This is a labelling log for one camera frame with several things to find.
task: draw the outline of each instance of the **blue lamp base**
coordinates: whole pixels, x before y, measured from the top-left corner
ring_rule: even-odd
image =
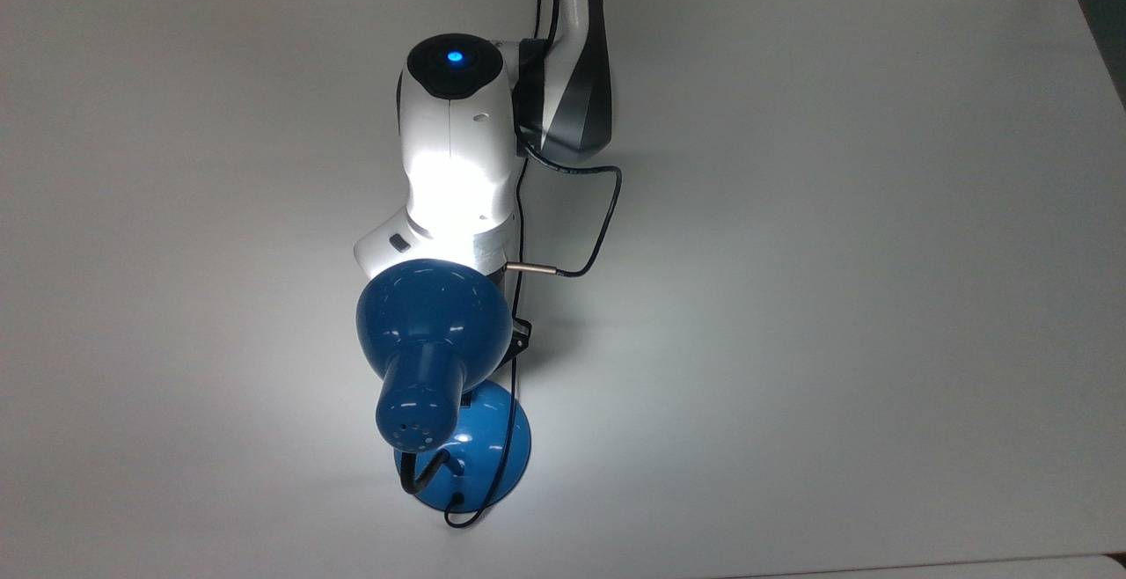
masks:
[[[502,386],[485,381],[471,391],[470,406],[463,407],[457,417],[457,428],[443,448],[449,452],[450,462],[438,470],[426,489],[415,496],[428,507],[445,511],[450,507],[455,493],[461,493],[462,504],[450,508],[450,513],[474,513],[484,506],[485,496],[492,487],[500,455],[504,447],[508,429],[508,412],[512,398]],[[395,451],[395,467],[402,471],[402,452]],[[516,422],[508,452],[504,474],[497,491],[489,500],[495,505],[507,496],[528,466],[531,456],[531,430],[528,417],[520,403],[516,403]],[[420,456],[418,471],[426,467],[430,458]]]

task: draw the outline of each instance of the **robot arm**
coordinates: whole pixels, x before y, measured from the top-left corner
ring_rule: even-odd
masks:
[[[546,41],[444,34],[420,42],[400,77],[406,206],[355,247],[374,278],[406,259],[447,259],[500,282],[516,231],[515,131],[575,164],[610,141],[602,0],[554,0]]]
[[[602,0],[554,0],[547,41],[520,46],[518,121],[552,161],[577,164],[610,143],[613,101]]]

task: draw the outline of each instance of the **blue lamp shade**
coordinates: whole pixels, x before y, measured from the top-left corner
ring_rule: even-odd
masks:
[[[499,287],[445,259],[410,259],[377,275],[360,294],[356,328],[383,378],[379,434],[415,454],[449,439],[462,393],[497,369],[512,338]]]

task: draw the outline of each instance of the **white table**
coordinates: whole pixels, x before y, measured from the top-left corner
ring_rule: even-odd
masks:
[[[395,79],[533,5],[0,0],[0,574],[1126,550],[1126,115],[1075,0],[606,0],[625,190],[528,283],[531,463],[470,532],[403,495],[351,259]],[[529,259],[608,189],[534,170]]]

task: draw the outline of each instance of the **metal connector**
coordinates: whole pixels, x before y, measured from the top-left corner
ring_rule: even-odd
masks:
[[[504,270],[524,271],[527,274],[544,274],[547,276],[554,276],[558,274],[558,269],[556,269],[555,267],[548,267],[547,265],[530,265],[528,262],[509,262],[504,265]]]

